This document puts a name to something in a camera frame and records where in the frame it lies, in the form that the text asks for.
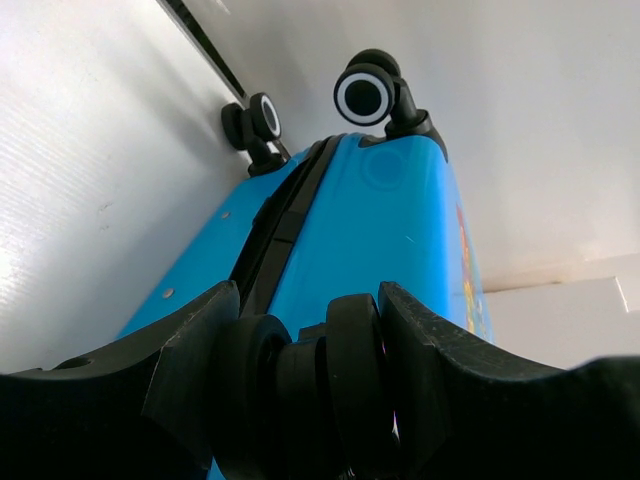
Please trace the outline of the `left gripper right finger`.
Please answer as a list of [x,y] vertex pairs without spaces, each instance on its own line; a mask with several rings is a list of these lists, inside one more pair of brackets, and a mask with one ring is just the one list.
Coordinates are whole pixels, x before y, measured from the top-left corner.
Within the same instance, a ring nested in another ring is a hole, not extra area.
[[639,360],[563,370],[507,352],[380,285],[407,479],[635,479]]

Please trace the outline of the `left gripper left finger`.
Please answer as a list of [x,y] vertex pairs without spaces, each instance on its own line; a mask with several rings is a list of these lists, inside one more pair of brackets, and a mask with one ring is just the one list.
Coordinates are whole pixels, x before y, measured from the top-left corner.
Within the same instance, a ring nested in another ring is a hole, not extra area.
[[223,281],[53,369],[2,375],[2,478],[206,478],[210,361],[238,315],[237,287]]

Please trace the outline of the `blue hard-shell suitcase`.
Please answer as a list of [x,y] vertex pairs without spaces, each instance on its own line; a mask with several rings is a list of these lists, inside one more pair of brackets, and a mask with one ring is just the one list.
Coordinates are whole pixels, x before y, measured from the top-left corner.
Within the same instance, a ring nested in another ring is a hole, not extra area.
[[214,350],[210,479],[400,479],[412,442],[393,282],[459,328],[493,332],[454,170],[398,62],[369,48],[337,77],[353,133],[284,159],[271,98],[221,110],[249,176],[124,328],[185,312],[222,281],[239,317]]

